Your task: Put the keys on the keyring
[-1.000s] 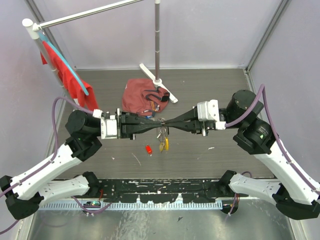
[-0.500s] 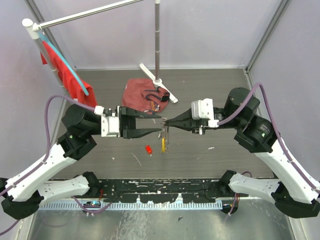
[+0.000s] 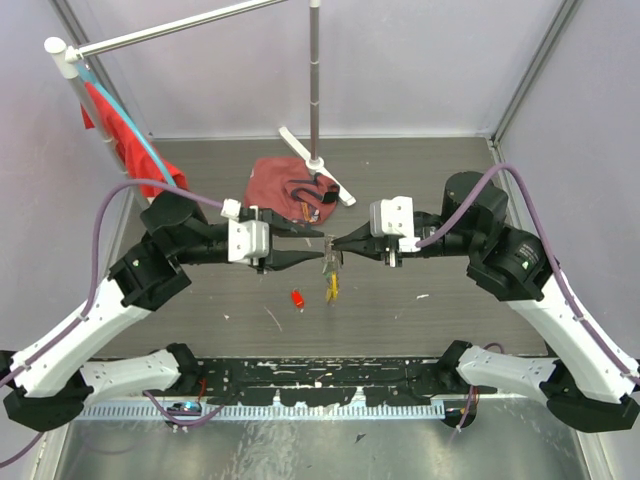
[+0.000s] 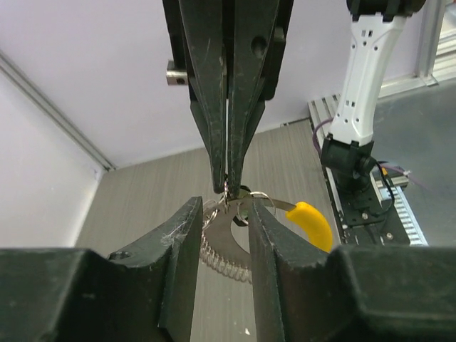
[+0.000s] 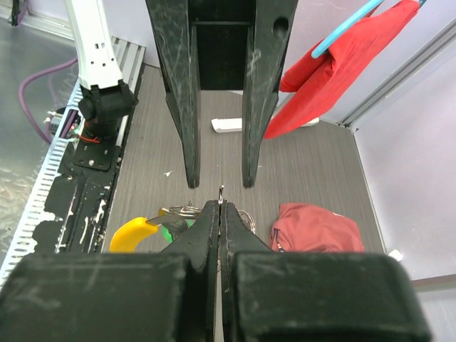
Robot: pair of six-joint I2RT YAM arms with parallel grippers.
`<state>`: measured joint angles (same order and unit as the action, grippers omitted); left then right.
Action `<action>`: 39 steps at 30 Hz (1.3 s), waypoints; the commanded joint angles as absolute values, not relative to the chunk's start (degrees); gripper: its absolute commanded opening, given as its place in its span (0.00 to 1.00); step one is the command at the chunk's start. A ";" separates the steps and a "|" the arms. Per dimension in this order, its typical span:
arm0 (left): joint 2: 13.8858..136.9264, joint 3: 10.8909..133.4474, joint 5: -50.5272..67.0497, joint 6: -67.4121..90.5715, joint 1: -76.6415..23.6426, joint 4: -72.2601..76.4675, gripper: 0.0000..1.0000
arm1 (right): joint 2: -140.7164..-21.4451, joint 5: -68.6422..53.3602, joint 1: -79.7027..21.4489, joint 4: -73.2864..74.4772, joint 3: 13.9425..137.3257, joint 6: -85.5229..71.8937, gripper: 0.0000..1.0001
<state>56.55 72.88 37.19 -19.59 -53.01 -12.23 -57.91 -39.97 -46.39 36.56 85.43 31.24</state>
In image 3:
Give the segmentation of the black tagged key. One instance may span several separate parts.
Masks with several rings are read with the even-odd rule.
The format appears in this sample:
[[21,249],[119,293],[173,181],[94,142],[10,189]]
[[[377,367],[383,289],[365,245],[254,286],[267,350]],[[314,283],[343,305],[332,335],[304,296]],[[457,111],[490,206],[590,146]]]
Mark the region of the black tagged key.
[[334,268],[336,265],[340,263],[340,255],[333,249],[332,245],[325,246],[325,256],[324,256],[325,264],[330,268]]

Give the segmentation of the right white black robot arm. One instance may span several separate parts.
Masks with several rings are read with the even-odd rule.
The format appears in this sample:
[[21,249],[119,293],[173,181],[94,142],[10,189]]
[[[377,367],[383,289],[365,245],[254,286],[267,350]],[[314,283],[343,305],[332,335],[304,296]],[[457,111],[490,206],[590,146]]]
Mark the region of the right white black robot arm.
[[523,317],[553,352],[525,359],[454,341],[435,366],[447,392],[494,388],[537,401],[584,433],[631,429],[639,417],[632,396],[638,361],[577,299],[545,234],[508,224],[508,202],[490,175],[456,173],[445,184],[440,214],[414,210],[405,196],[376,201],[369,221],[333,247],[390,267],[405,258],[465,257],[467,277]]

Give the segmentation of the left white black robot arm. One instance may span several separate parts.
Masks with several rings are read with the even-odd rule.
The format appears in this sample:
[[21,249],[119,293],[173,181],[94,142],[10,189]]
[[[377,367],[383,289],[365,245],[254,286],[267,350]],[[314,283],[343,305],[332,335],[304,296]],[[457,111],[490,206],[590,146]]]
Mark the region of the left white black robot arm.
[[259,273],[281,271],[318,258],[313,251],[278,251],[275,237],[313,238],[317,231],[271,209],[227,199],[224,222],[211,224],[193,196],[165,191],[141,214],[142,240],[91,282],[88,299],[31,346],[1,354],[3,404],[10,420],[47,432],[86,407],[145,391],[188,396],[201,367],[184,343],[138,358],[93,361],[113,338],[159,310],[191,281],[187,265],[243,264]]

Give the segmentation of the keyring with yellow tag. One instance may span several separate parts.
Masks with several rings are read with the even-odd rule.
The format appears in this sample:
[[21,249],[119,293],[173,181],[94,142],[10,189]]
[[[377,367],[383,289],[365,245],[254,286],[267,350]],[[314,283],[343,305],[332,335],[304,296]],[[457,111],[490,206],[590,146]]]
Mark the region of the keyring with yellow tag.
[[336,302],[339,294],[339,272],[343,265],[343,254],[334,248],[335,237],[329,235],[324,241],[324,257],[322,274],[327,288],[325,300],[328,305]]

